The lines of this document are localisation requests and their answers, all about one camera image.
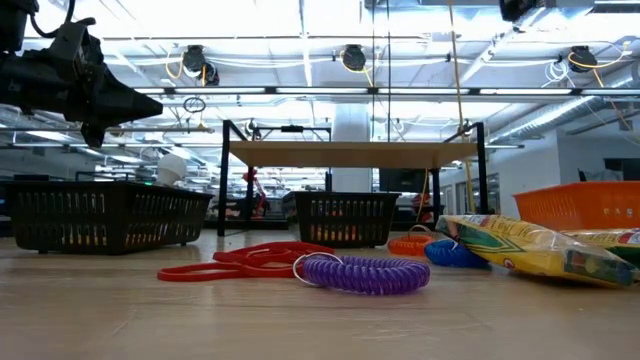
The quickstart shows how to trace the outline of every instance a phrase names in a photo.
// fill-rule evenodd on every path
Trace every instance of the plastic bag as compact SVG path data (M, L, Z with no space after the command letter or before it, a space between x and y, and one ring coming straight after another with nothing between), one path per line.
M604 286L630 286L639 280L635 266L601 247L505 216L445 215L436 230L514 271Z
M640 265L640 229L563 231L582 243L607 249L622 259Z

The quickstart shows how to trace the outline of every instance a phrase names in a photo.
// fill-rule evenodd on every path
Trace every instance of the table surface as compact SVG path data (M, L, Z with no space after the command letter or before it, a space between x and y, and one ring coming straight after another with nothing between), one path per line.
M232 141L251 166L433 169L477 153L475 143Z
M640 294L505 270L432 267L404 296L295 279L156 280L214 251L290 239L214 231L122 257L38 255L0 240L2 359L631 359ZM389 256L384 248L341 251Z

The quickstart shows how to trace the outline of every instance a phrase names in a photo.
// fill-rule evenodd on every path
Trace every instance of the ceiling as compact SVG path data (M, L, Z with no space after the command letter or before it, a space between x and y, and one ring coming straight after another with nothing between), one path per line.
M37 21L41 28L49 31L59 26L66 1L40 1ZM387 18L384 1L372 11L361 1L344 0L79 0L74 19L96 19L90 32L102 40L105 61L120 81L132 87L199 86L187 75L176 79L166 70L168 66L175 75L180 54L186 46L196 44L205 46L208 61L220 75L220 86L455 87L454 62L447 60L453 53L448 8L421 6L417 1L389 1ZM589 9L567 8L545 13L530 26L514 31L511 23L502 21L497 0L463 3L474 4L454 6L453 13L463 87L568 87L560 65L551 67L559 55L566 57L573 45L588 45L604 63L621 57L626 46L629 52L619 62L602 69L605 78L629 65L640 52L640 41L630 31L637 28L638 14L588 14ZM49 43L28 26L25 49L40 49ZM339 56L347 44L362 46L371 81L364 73L349 72L342 65ZM591 73L571 72L568 76L577 87L598 86ZM263 126L331 127L336 104L366 103L372 118L373 141L386 141L388 118L398 124L392 129L392 141L440 141L455 133L459 123L455 96L439 101L402 97L389 103L386 96L207 95L202 97L206 109L192 115L188 123L189 114L183 108L186 97L158 98L165 104L163 115L125 125L157 131L115 133L108 136L107 142L212 144L211 148L188 150L188 157L195 159L191 165L201 170L192 173L192 178L205 180L215 176L211 169L219 162L222 119L231 119L241 128L251 120ZM462 113L472 122L485 121L495 131L556 101L559 100L526 97L516 101L465 100ZM8 115L0 118L5 126L68 125L53 115L26 119L5 111ZM583 119L575 127L583 126L585 121L593 120ZM199 124L210 131L175 131ZM165 133L167 128L174 130ZM20 136L23 141L81 142L78 135L69 133L66 140ZM320 138L274 132L268 140ZM87 156L103 162L104 154L126 155L145 163L153 163L160 156L157 149L143 150L102 149ZM114 165L132 164L113 157L109 161ZM243 172L241 163L232 162L239 173ZM263 171L269 178L280 176L285 182L295 183L323 180L321 170L313 169L310 174L294 172L285 177L277 171ZM202 186L203 182L192 183Z

